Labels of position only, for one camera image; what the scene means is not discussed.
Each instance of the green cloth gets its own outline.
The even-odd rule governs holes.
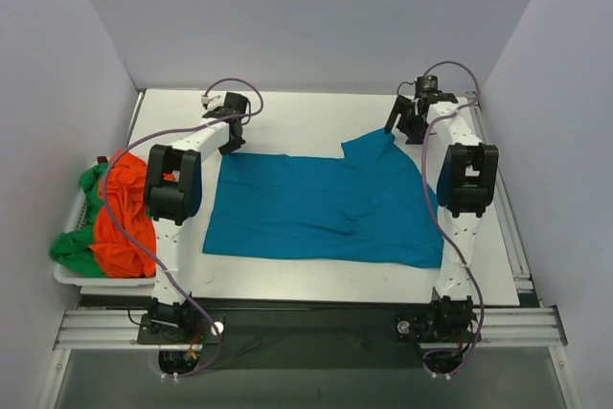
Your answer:
[[[89,245],[94,242],[94,222],[102,209],[98,184],[107,166],[106,163],[96,165],[81,175],[79,184],[85,192],[85,225],[78,230],[61,233],[49,251],[51,259],[87,278],[106,278]]]

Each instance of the white tabletop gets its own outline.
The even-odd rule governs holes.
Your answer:
[[[251,92],[240,92],[257,105]],[[148,90],[131,140],[154,131],[197,125],[202,117],[201,91]],[[247,141],[240,151],[342,157],[341,143],[383,127],[394,96],[301,93],[263,93],[265,109],[244,129]],[[469,112],[465,117],[470,119]],[[153,144],[180,138],[157,138],[134,149],[147,159]],[[420,166],[421,146],[396,144]],[[428,179],[436,181],[446,146],[433,136],[428,151]],[[429,303],[438,269],[419,269],[392,263],[350,261],[279,261],[260,258],[202,254],[202,243],[213,209],[220,155],[203,166],[204,198],[196,217],[200,229],[193,236],[195,258],[193,296],[231,299],[275,299],[336,302]],[[494,205],[488,207],[473,255],[474,274],[489,306],[519,304]],[[133,292],[143,291],[134,288]],[[130,288],[95,290],[96,293],[129,295]]]

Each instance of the blue t-shirt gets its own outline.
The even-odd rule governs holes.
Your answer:
[[[203,251],[440,267],[421,174],[394,136],[380,129],[342,148],[340,159],[224,156]]]

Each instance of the gray wall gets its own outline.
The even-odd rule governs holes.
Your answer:
[[[530,2],[91,1],[140,87],[237,75],[264,89],[359,93],[393,93],[445,58],[485,80]],[[457,70],[440,74],[447,89],[471,88]]]
[[[0,0],[0,395],[34,407],[74,291],[47,256],[95,155],[125,140],[134,87],[88,0]]]
[[[511,205],[584,407],[613,399],[613,9],[533,0],[485,87]]]

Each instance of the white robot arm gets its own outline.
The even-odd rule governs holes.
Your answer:
[[[157,243],[158,265],[155,286],[148,308],[152,324],[190,329],[186,299],[164,273],[172,275],[187,294],[191,294],[193,258],[189,244],[202,201],[202,163],[217,149],[230,153],[245,142],[239,115],[245,114],[249,101],[242,95],[227,93],[224,104],[208,111],[200,125],[207,125],[168,146],[155,145],[148,158],[145,203],[149,208]],[[166,174],[174,173],[176,180]]]
[[[456,112],[458,101],[453,94],[439,91],[436,76],[421,76],[415,85],[413,100],[397,97],[385,130],[390,132],[399,116],[397,128],[407,135],[407,144],[419,145],[428,125]],[[465,263],[445,241],[434,289],[440,299],[465,301],[470,300],[472,292],[465,269],[472,263],[481,217],[493,199],[498,148],[485,145],[461,115],[439,120],[436,132],[448,146],[437,185],[438,222],[462,251]]]

